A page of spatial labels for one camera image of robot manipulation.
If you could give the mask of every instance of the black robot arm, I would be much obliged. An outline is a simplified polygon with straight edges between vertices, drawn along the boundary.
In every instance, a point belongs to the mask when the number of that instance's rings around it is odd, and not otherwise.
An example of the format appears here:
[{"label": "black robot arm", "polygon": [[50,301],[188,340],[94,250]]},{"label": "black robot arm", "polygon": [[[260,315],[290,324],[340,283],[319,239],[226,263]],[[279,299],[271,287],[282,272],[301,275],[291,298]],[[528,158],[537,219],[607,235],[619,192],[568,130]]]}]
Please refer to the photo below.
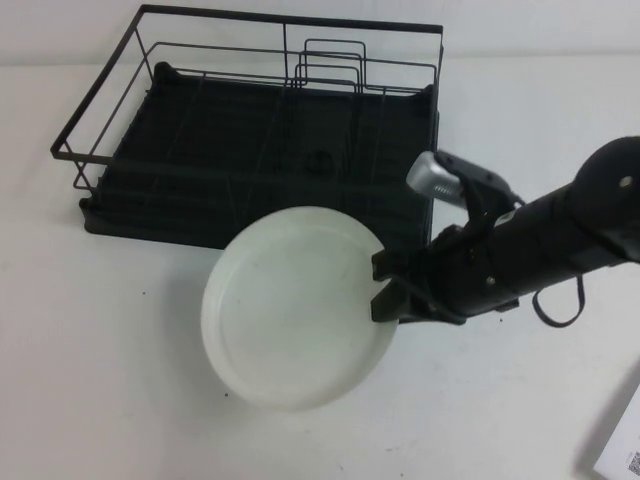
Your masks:
[{"label": "black robot arm", "polygon": [[640,137],[610,142],[572,183],[526,205],[495,173],[445,152],[422,154],[407,182],[466,206],[469,222],[424,250],[374,255],[374,279],[391,279],[371,302],[376,322],[463,324],[601,267],[640,262]]}]

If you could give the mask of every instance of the white plate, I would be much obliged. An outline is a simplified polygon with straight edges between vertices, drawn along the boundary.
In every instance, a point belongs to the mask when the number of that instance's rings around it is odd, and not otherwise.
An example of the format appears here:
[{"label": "white plate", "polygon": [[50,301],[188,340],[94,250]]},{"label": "white plate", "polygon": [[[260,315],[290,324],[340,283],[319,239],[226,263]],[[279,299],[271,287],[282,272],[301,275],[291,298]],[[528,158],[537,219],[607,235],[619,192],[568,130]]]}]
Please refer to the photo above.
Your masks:
[{"label": "white plate", "polygon": [[371,256],[382,244],[357,220],[298,207],[243,230],[213,268],[204,345],[237,395],[279,410],[311,408],[357,385],[397,327],[371,320]]}]

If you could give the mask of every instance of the cable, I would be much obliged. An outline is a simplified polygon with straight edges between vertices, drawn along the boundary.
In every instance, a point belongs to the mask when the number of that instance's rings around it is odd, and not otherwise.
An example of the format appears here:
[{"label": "cable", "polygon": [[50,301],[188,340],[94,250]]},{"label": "cable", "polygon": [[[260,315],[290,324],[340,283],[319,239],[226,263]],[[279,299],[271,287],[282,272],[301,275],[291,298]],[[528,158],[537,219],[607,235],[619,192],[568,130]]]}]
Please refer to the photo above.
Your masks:
[{"label": "cable", "polygon": [[553,328],[565,328],[571,325],[573,322],[575,322],[580,317],[580,315],[582,315],[582,311],[584,310],[584,306],[586,303],[586,296],[584,293],[584,280],[582,278],[582,275],[580,275],[579,277],[576,277],[576,283],[578,286],[578,313],[576,313],[573,318],[571,318],[570,320],[567,320],[566,322],[557,322],[556,320],[549,317],[549,315],[547,315],[544,312],[544,310],[542,310],[542,307],[540,306],[540,301],[538,300],[538,296],[544,290],[544,288],[542,290],[538,290],[533,295],[533,299],[531,300],[531,303],[533,304],[533,309],[538,315],[538,318],[540,318],[540,320],[542,320],[544,323],[546,323],[547,325]]}]

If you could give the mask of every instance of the black dish rack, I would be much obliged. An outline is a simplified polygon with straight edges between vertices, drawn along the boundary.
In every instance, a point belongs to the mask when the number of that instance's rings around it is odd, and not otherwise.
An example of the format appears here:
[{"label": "black dish rack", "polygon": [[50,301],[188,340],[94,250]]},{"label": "black dish rack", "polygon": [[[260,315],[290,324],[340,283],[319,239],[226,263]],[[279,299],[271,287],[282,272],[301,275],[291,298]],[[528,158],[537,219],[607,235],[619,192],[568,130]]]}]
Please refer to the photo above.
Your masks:
[{"label": "black dish rack", "polygon": [[[151,33],[171,37],[148,50],[141,28],[147,16],[161,20]],[[204,36],[216,29],[203,22],[231,25],[220,36],[248,24],[249,38],[240,35],[231,45],[172,41],[177,29],[166,22],[175,19],[196,19],[196,28],[183,31]],[[271,48],[252,25],[276,32],[280,45]],[[327,36],[316,36],[323,29]],[[391,53],[402,47],[402,39],[379,39],[382,32],[435,36],[432,61],[374,56],[370,43]],[[90,193],[80,207],[93,233],[224,248],[264,215],[315,205],[358,219],[386,248],[423,246],[432,202],[404,179],[422,151],[436,148],[442,54],[436,25],[143,5],[51,152],[77,166],[74,187]],[[94,106],[94,117],[108,117],[106,125],[92,123],[101,126],[92,136],[78,124],[119,62],[133,75],[111,100],[115,108]],[[398,81],[379,83],[376,76]],[[424,83],[401,86],[407,76]],[[129,117],[126,102],[133,105]],[[82,145],[87,138],[87,153],[72,148],[72,140]]]}]

